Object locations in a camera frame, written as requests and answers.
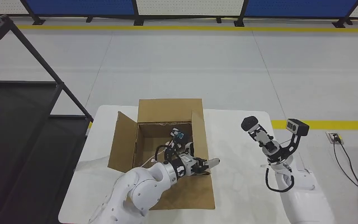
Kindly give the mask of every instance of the black camera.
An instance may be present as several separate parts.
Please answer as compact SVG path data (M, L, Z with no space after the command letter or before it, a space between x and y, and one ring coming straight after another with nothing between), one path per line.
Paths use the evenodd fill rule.
M297 136L307 136L309 126L297 119L287 119L286 129Z

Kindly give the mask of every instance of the white floor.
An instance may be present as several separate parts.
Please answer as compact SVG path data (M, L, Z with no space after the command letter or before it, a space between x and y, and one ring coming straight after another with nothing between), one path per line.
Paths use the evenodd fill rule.
M16 20L19 24L29 21ZM66 25L85 25L84 21ZM61 25L64 20L46 23ZM94 20L94 25L131 22ZM232 21L224 21L232 26ZM148 25L180 25L146 22ZM200 25L217 25L197 21ZM247 21L246 26L333 27L327 21ZM94 116L103 104L203 98L204 108L260 110L271 119L358 120L358 33L23 30ZM0 80L51 80L12 34L0 41ZM54 114L80 114L64 95ZM289 132L276 130L279 141ZM358 167L356 131L341 131ZM347 164L339 147L341 161ZM356 224L358 188L339 170L325 130L302 139L300 166L316 173L338 223Z

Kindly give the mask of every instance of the black wire harness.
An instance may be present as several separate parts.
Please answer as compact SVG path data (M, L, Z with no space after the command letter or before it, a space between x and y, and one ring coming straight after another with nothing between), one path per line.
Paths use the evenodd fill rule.
M288 188L284 189L284 190L277 190L274 189L272 187L269 186L269 168L266 169L266 175L265 175L265 181L266 181L266 186L267 188L269 188L270 190L272 190L273 192L279 192L279 193L284 193L284 192L288 192L291 188L293 188L293 186L295 185L295 178L292 176L292 170L289 170L291 173L291 185L288 186Z

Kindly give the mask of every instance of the blue wall panel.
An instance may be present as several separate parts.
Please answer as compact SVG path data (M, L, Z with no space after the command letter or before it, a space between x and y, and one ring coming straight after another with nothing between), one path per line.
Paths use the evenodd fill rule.
M133 15L131 0L27 0L35 14Z
M342 17L356 0L249 0L246 16Z

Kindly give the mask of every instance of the white wall panel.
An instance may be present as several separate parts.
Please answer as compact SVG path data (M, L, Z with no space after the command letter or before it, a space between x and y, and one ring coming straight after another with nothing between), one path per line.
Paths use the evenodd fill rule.
M352 12L351 17L358 17L358 7Z
M137 0L140 15L239 16L243 0Z
M19 0L0 0L0 14L29 14Z

